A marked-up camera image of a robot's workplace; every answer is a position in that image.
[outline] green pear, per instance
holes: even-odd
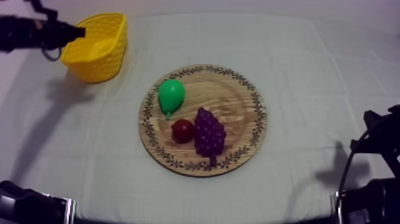
[[[164,81],[158,89],[158,103],[167,120],[183,103],[185,88],[176,79]]]

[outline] wooden plate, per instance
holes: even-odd
[[[185,86],[182,106],[166,121],[158,104],[161,82],[177,79]],[[194,142],[177,144],[171,138],[171,125],[178,119],[194,122],[199,107],[210,110],[225,126],[227,137],[217,166],[197,155]],[[237,72],[219,66],[197,64],[162,77],[148,91],[139,113],[140,138],[153,158],[164,167],[188,176],[215,176],[244,164],[261,146],[267,125],[267,112],[254,85]]]

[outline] white tablecloth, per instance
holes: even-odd
[[[367,109],[400,96],[400,41],[346,24],[250,14],[131,18],[120,74],[82,85],[32,52],[0,110],[0,179],[78,201],[80,217],[127,223],[276,223],[330,214]],[[139,106],[164,74],[216,64],[246,76],[268,111],[245,165],[197,179],[160,166]],[[348,188],[388,175],[357,155]]]

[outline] white wall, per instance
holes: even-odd
[[[400,33],[400,0],[43,0],[72,23],[96,13],[267,13],[353,23]]]
[[[28,7],[22,0],[0,1],[0,15],[7,14],[30,16]],[[13,51],[9,54],[0,52],[0,105],[27,55],[28,50]]]

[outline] woven plastic basket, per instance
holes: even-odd
[[[98,14],[77,26],[86,28],[86,36],[66,46],[62,63],[85,82],[103,82],[118,74],[127,42],[125,15]]]

